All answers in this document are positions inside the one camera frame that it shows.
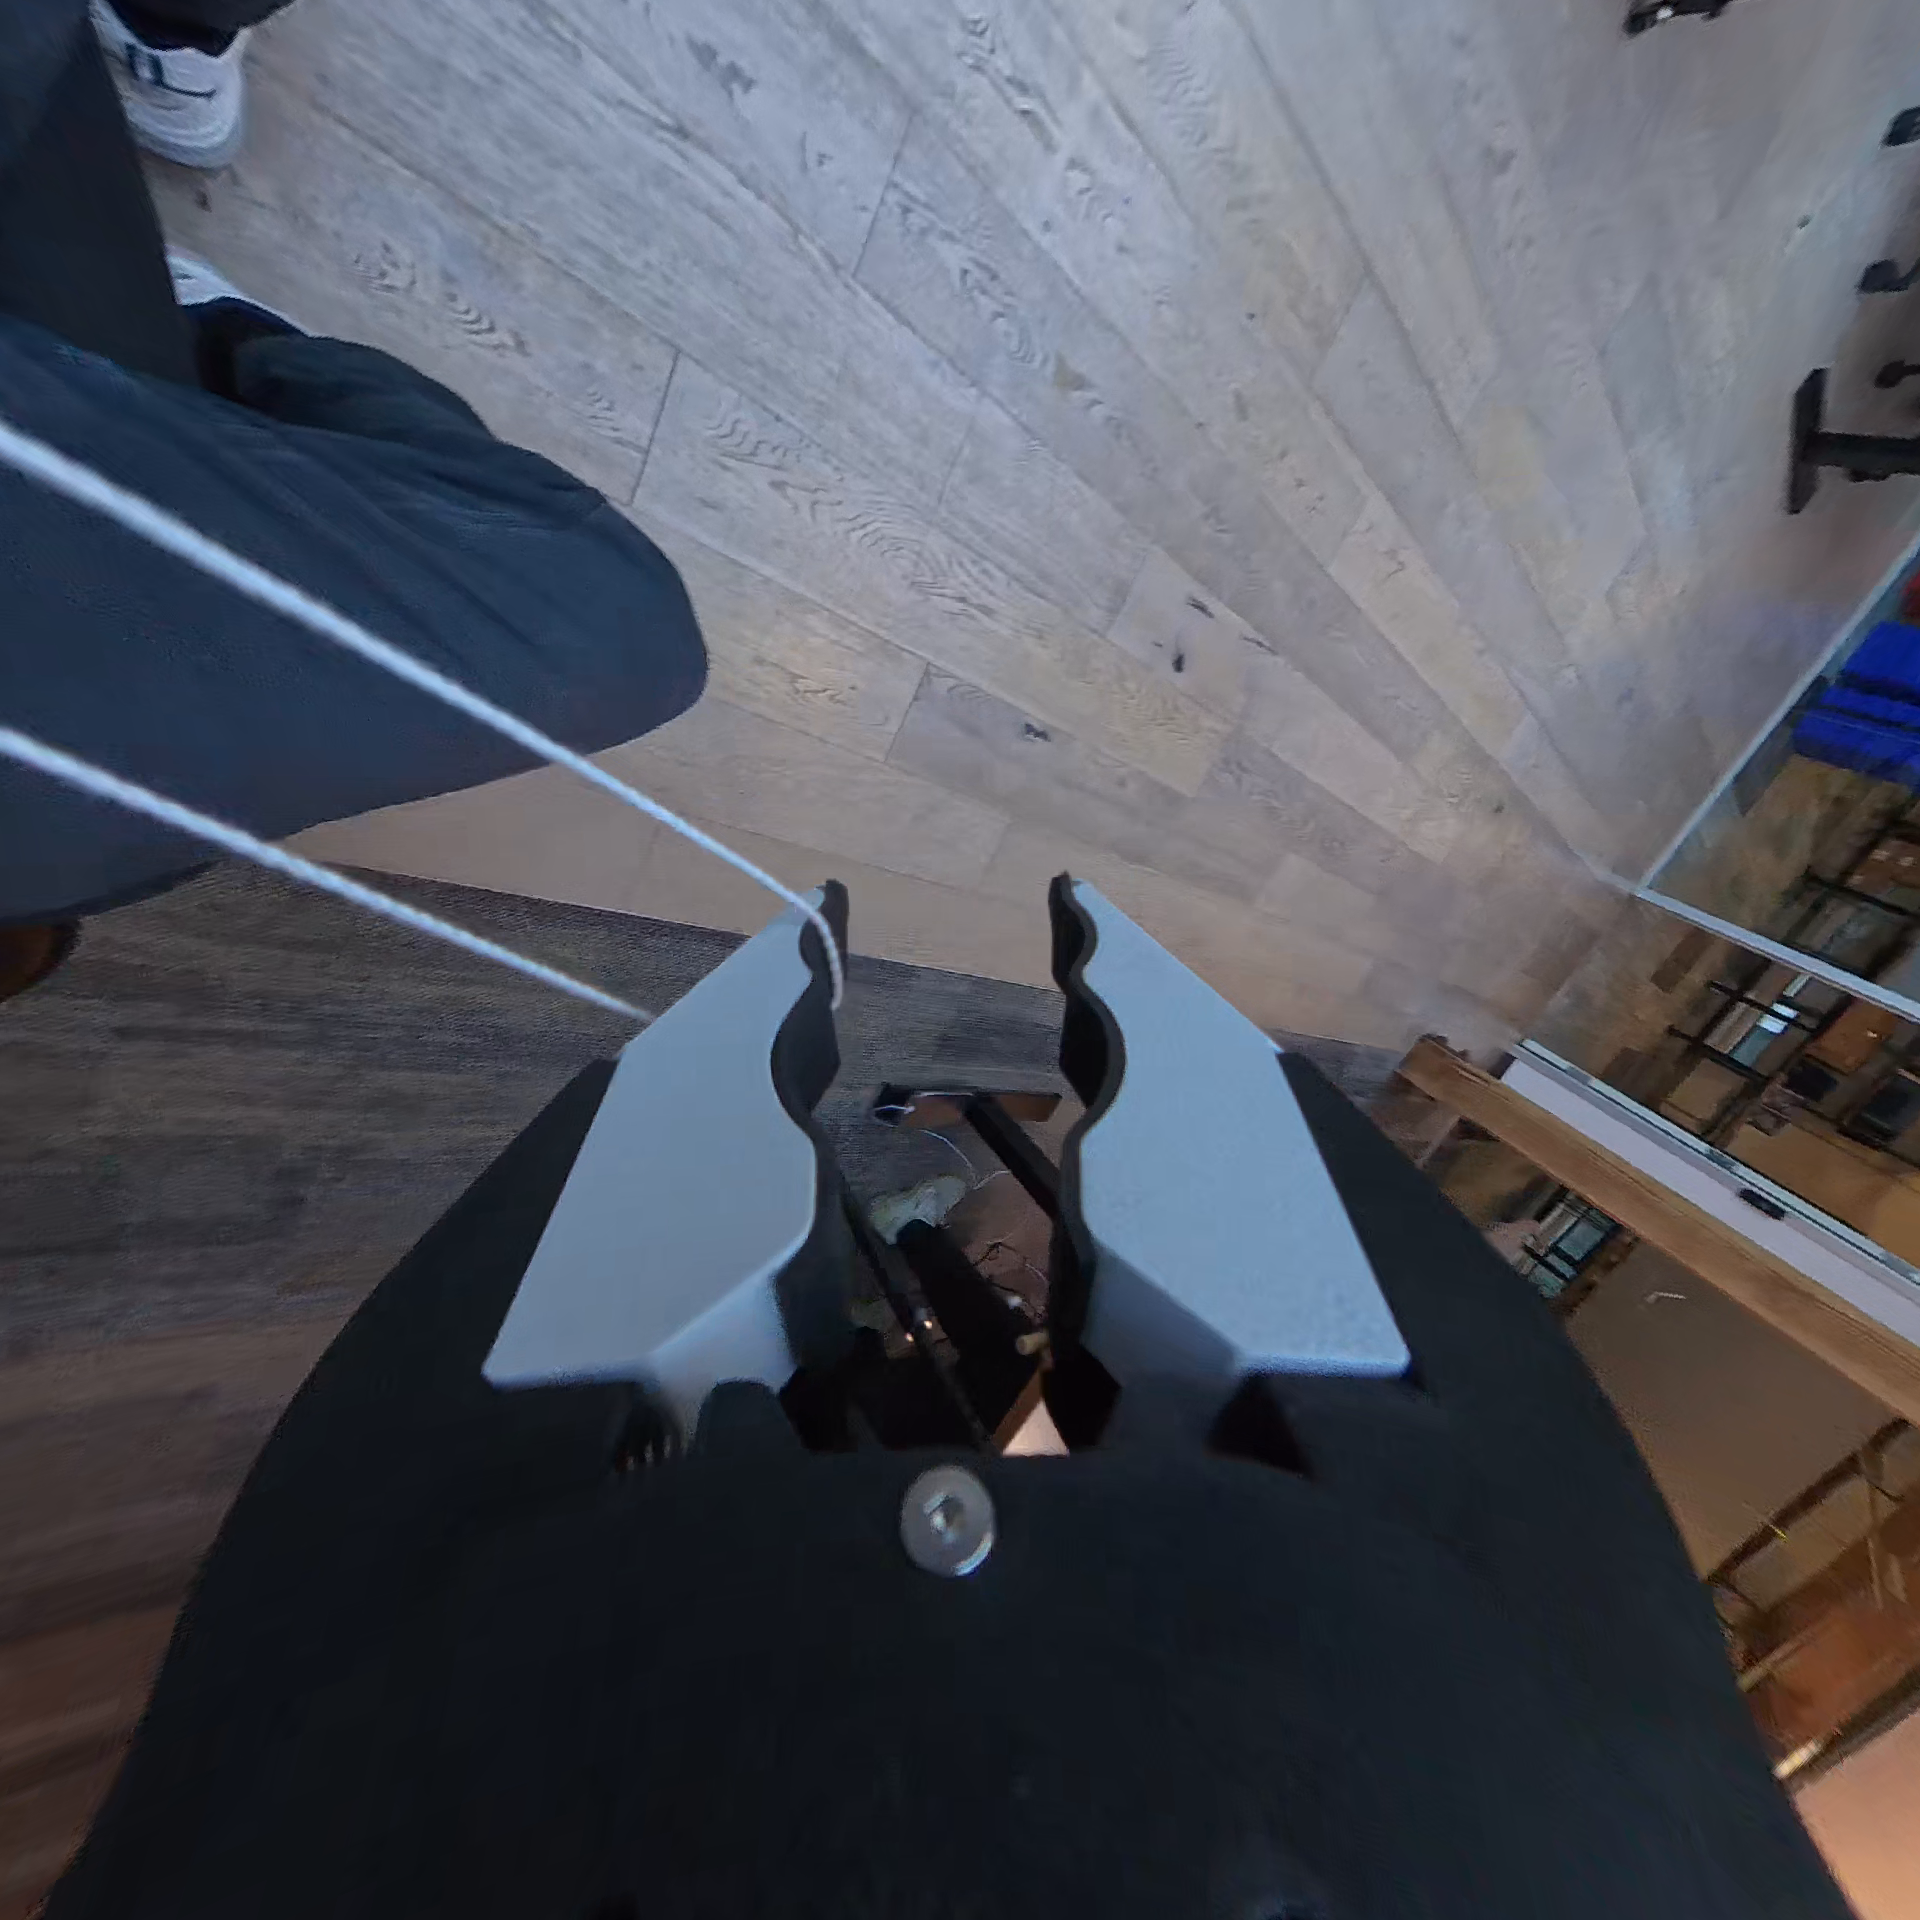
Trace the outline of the person's leg in dark pants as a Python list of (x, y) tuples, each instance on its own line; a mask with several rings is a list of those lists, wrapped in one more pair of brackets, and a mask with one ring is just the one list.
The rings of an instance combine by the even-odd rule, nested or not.
[[(71, 347), (188, 388), (225, 390), (251, 339), (178, 304), (169, 244), (84, 2), (2, 5), (2, 312)], [(163, 43), (217, 51), (286, 2), (114, 3)]]
[[(240, 336), (223, 390), (4, 319), (4, 420), (564, 748), (708, 688), (673, 559), (604, 491), (361, 343)], [(4, 728), (281, 841), (516, 775), (524, 746), (4, 469)]]

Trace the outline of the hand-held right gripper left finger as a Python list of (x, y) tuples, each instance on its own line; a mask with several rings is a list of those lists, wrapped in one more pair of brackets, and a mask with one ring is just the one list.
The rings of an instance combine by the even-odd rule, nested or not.
[(484, 1360), (502, 1390), (637, 1384), (690, 1436), (727, 1381), (852, 1352), (852, 1232), (816, 1111), (842, 1065), (831, 881), (618, 1055)]

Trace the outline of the wooden ledge beam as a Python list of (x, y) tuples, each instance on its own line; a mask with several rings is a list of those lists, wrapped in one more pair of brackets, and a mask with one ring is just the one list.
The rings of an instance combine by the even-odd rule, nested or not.
[(1917, 1425), (1917, 1273), (1901, 1259), (1531, 1044), (1495, 1075), (1424, 1035), (1398, 1075)]

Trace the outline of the stack of blue storage bins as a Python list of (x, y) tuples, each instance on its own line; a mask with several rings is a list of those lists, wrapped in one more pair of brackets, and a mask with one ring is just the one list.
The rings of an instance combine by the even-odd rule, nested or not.
[(1918, 791), (1918, 628), (1882, 622), (1793, 721), (1791, 748), (1861, 777)]

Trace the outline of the black chair base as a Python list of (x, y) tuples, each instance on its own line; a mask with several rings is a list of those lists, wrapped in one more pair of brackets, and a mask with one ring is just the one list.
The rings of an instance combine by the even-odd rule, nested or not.
[(1851, 484), (1918, 475), (1918, 435), (1835, 429), (1826, 423), (1826, 399), (1829, 367), (1816, 365), (1791, 399), (1785, 496), (1788, 516), (1800, 516), (1813, 503), (1829, 469)]

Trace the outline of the white sneaker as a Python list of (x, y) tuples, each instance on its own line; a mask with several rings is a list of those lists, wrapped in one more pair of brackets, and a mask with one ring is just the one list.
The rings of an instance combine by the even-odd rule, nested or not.
[(108, 77), (136, 143), (182, 170), (212, 173), (237, 156), (247, 119), (249, 28), (210, 51), (164, 43), (116, 3), (88, 5)]
[(169, 248), (164, 264), (174, 300), (180, 309), (204, 332), (220, 337), (304, 337), (303, 327), (281, 308), (244, 293), (204, 258)]

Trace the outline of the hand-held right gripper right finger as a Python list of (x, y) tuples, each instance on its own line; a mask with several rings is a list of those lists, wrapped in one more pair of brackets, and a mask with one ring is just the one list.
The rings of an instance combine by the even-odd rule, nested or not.
[(1405, 1380), (1412, 1352), (1285, 1045), (1082, 876), (1048, 886), (1061, 1068), (1051, 1348), (1069, 1428), (1169, 1385)]

